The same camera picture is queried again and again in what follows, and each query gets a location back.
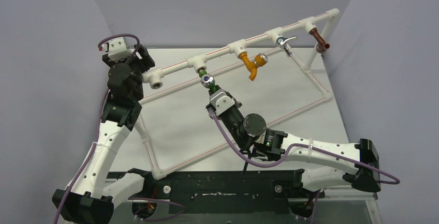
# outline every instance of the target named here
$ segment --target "screw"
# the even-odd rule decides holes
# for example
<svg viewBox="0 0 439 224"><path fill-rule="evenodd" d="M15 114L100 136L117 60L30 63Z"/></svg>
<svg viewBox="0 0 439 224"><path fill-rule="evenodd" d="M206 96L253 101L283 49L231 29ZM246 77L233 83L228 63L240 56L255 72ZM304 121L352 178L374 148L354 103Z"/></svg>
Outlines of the screw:
<svg viewBox="0 0 439 224"><path fill-rule="evenodd" d="M276 193L281 193L282 192L282 186L281 185L276 185L274 187L274 192Z"/></svg>
<svg viewBox="0 0 439 224"><path fill-rule="evenodd" d="M163 187L163 193L165 194L169 194L171 192L171 187L166 185L165 187Z"/></svg>

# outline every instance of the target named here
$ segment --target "yellow faucet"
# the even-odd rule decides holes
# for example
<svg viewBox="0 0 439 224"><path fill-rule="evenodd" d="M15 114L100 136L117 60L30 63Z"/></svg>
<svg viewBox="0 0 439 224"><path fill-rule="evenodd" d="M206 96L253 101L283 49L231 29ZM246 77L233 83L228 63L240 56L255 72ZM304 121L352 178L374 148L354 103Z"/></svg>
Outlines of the yellow faucet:
<svg viewBox="0 0 439 224"><path fill-rule="evenodd" d="M247 52L242 52L241 54L239 54L239 59L244 62L247 70L250 72L250 76L248 78L250 78L250 80L252 81L256 78L258 67L262 67L268 62L267 57L263 53L259 53L255 57L254 63L250 62L250 60L248 59Z"/></svg>

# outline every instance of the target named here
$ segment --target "copper faucet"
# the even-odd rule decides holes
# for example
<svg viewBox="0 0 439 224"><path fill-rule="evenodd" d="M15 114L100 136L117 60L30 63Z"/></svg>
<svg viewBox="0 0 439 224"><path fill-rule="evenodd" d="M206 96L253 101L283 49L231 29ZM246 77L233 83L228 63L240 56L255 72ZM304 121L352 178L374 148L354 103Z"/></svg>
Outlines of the copper faucet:
<svg viewBox="0 0 439 224"><path fill-rule="evenodd" d="M331 47L331 45L326 43L326 41L320 36L317 28L311 29L310 34L317 40L316 51L318 53L324 53Z"/></svg>

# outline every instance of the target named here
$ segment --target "cable tie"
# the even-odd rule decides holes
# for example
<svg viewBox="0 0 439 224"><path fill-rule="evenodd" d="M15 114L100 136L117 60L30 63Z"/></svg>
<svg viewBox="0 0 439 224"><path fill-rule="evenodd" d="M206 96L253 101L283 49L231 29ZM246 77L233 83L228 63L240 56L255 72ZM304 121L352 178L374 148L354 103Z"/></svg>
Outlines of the cable tie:
<svg viewBox="0 0 439 224"><path fill-rule="evenodd" d="M308 158L306 159L306 162L311 163L311 154L313 152L314 140L310 138L308 139L308 141L310 142L310 145L308 146Z"/></svg>
<svg viewBox="0 0 439 224"><path fill-rule="evenodd" d="M114 154L118 154L113 148L111 148L111 146L109 146L109 145L105 145L105 144L102 144L102 143L98 143L98 142L96 142L96 141L93 141L93 143L95 143L96 145L100 145L100 146L103 146L103 147L106 147L106 148L108 148L110 151L112 151L112 152L114 152Z"/></svg>

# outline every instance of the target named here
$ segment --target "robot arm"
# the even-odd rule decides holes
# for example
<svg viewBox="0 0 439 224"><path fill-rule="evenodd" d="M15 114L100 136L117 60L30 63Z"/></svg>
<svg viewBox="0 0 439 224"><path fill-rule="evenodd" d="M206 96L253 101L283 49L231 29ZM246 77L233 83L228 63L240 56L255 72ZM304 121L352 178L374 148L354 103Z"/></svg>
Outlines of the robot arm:
<svg viewBox="0 0 439 224"><path fill-rule="evenodd" d="M108 223L114 208L143 189L145 178L145 175L127 173L104 187L114 158L142 109L138 102L143 98L141 74L155 63L140 44L133 55L122 37L110 37L101 48L108 52L102 59L110 67L107 82L110 91L100 117L99 139L89 151L89 154L93 153L91 159L83 162L87 164L78 172L77 181L69 183L73 183L71 191L58 189L52 197L58 207L67 194L61 215L75 223Z"/></svg>
<svg viewBox="0 0 439 224"><path fill-rule="evenodd" d="M358 144L334 144L303 139L267 128L265 120L258 114L249 114L244 117L238 110L241 104L229 92L214 85L215 81L211 75L203 75L201 81L205 87L210 89L210 103L206 108L215 111L215 115L223 122L240 148L240 153L246 152L249 158L264 161L282 159L283 161L302 161L322 165L323 167L318 169L306 170L302 175L303 188L309 191L339 185L351 185L355 189L367 192L381 190L377 172L360 167L353 162L314 151L320 149L339 154L352 161L365 163L378 169L379 157L372 141L361 139Z"/></svg>

